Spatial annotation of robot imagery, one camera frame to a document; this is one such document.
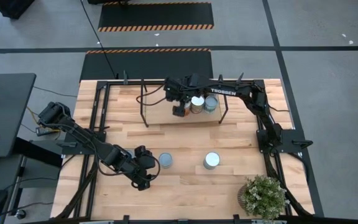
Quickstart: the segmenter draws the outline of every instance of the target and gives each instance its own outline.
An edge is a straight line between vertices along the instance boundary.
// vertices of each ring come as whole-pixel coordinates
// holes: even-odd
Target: black floor mat
[[[214,19],[211,3],[167,2],[106,3],[99,21],[100,32],[147,30],[212,29]]]
[[[123,79],[164,79],[184,77],[197,73],[213,78],[209,49],[129,49],[106,50],[114,72]],[[82,68],[81,80],[113,80],[114,75],[102,50],[88,51]]]

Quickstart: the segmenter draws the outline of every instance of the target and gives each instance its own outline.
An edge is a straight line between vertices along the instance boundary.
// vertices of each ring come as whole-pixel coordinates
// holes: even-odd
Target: logo
[[[212,89],[212,88],[211,88],[211,91],[212,91],[213,93],[219,93],[219,94],[224,94],[224,95],[231,95],[231,96],[235,96],[235,95],[236,95],[236,93],[233,92],[233,91],[216,90],[216,89]]]

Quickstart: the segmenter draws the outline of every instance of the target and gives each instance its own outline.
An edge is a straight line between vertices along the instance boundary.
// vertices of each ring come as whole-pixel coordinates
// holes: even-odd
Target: desk
[[[0,74],[0,157],[12,153],[35,74]]]
[[[80,85],[73,118],[84,128],[90,125],[96,83],[82,81]],[[280,80],[265,80],[265,85],[270,105],[286,110]],[[147,85],[148,91],[156,87]],[[251,218],[238,205],[237,191],[245,177],[265,175],[266,170],[255,134],[257,120],[244,103],[228,97],[229,111],[220,125],[218,122],[151,124],[146,128],[139,114],[140,105],[135,100],[138,95],[139,85],[111,87],[106,112],[105,126],[110,126],[106,130],[106,142],[126,149],[145,145],[156,158],[169,152],[173,156],[173,165],[162,169],[158,178],[152,181],[151,188],[142,192],[133,189],[124,176],[98,175],[91,219],[122,220],[124,215],[130,215],[131,220],[205,220],[232,219],[233,214]],[[224,100],[220,99],[220,102],[224,111]],[[100,114],[101,109],[96,124],[99,124]],[[272,115],[283,129],[291,129],[289,113],[272,111]],[[220,166],[215,170],[203,167],[203,159],[210,151],[221,156]],[[76,192],[82,160],[77,156],[62,170],[51,217],[58,215]],[[281,160],[288,188],[302,206],[313,213],[302,163],[286,154],[282,154]],[[80,215],[85,214],[88,197],[83,198]]]
[[[33,73],[0,74],[0,190],[21,177],[19,168],[25,156],[57,168],[62,164],[59,154],[17,137],[35,78]],[[4,212],[19,203],[19,186],[9,188]],[[5,215],[1,217],[1,223],[4,223],[4,219]]]

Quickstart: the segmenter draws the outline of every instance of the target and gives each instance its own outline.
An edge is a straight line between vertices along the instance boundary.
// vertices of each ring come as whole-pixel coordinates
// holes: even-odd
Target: can lid
[[[218,105],[218,100],[215,96],[207,96],[207,98],[205,99],[205,104],[208,106],[216,106]]]
[[[191,98],[191,103],[193,103],[195,106],[201,106],[203,105],[205,102],[204,100],[204,97],[200,96],[200,97],[197,97],[197,96],[193,96]]]
[[[216,152],[210,152],[206,155],[205,161],[210,166],[217,166],[219,165],[219,161],[221,159],[219,158],[219,155]]]
[[[160,164],[163,167],[170,166],[172,164],[172,156],[171,154],[164,152],[160,155],[158,161],[160,161]]]

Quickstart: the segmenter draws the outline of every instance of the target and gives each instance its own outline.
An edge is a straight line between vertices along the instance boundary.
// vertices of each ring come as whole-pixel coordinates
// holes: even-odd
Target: floor
[[[105,47],[216,46],[217,50],[211,52],[215,77],[222,73],[226,78],[236,78],[241,72],[245,78],[289,77],[305,136],[314,141],[309,152],[324,215],[358,219],[358,1],[210,2],[213,30],[113,32],[99,36]],[[272,41],[266,3],[278,42]],[[102,6],[84,4],[97,26]],[[36,73],[37,87],[76,95],[86,52],[81,48],[98,47],[97,42],[79,0],[36,0],[18,21],[0,14],[0,73]],[[292,47],[282,52],[283,60],[278,60],[273,50],[243,47],[277,47],[278,43]],[[327,48],[301,48],[304,46]],[[39,53],[45,49],[52,50]],[[32,92],[29,107],[39,113],[49,101],[60,101],[72,110],[75,107],[73,97],[37,89]],[[35,129],[27,112],[22,123]],[[24,127],[19,136],[56,137],[38,138]],[[51,202],[53,195],[52,188],[27,189],[21,204]],[[46,220],[50,209],[30,207],[22,222]],[[15,218],[7,221],[17,222]]]

